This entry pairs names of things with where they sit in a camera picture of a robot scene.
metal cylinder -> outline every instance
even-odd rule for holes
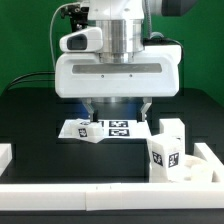
[[[142,20],[96,21],[102,29],[102,63],[131,63],[133,53],[143,50]]]

black cable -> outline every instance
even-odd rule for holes
[[[48,79],[36,79],[36,80],[24,80],[21,81],[23,79],[29,78],[29,77],[33,77],[33,76],[43,76],[43,75],[54,75],[54,72],[48,72],[48,71],[43,71],[43,72],[33,72],[33,73],[29,73],[29,74],[25,74],[22,75],[16,79],[14,79],[12,82],[10,82],[3,90],[2,95],[5,94],[6,91],[8,91],[12,86],[17,85],[17,84],[21,84],[21,83],[25,83],[25,82],[43,82],[43,81],[54,81],[54,80],[48,80]]]

white cube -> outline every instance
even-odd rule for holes
[[[168,180],[173,179],[184,164],[181,141],[159,134],[147,139],[147,145],[154,174]]]
[[[179,139],[185,152],[185,125],[179,118],[160,119],[159,129],[160,134],[166,134]]]

green wall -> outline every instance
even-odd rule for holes
[[[49,25],[64,0],[0,1],[0,92],[14,78],[52,71]],[[153,31],[181,41],[185,47],[181,85],[202,89],[224,105],[224,1],[198,0],[180,18],[153,17]],[[60,17],[54,27],[56,40],[70,31],[69,20]]]

black table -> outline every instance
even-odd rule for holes
[[[135,119],[142,102],[95,104],[100,119]],[[21,88],[0,98],[0,143],[13,144],[13,160],[0,184],[148,182],[145,140],[105,139],[99,144],[58,139],[65,119],[88,116],[79,100],[60,99],[54,89]],[[196,89],[173,98],[154,98],[147,121],[152,134],[160,118],[180,118],[186,152],[205,142],[224,161],[224,108]],[[0,223],[220,223],[224,210],[139,210],[97,212],[0,212]]]

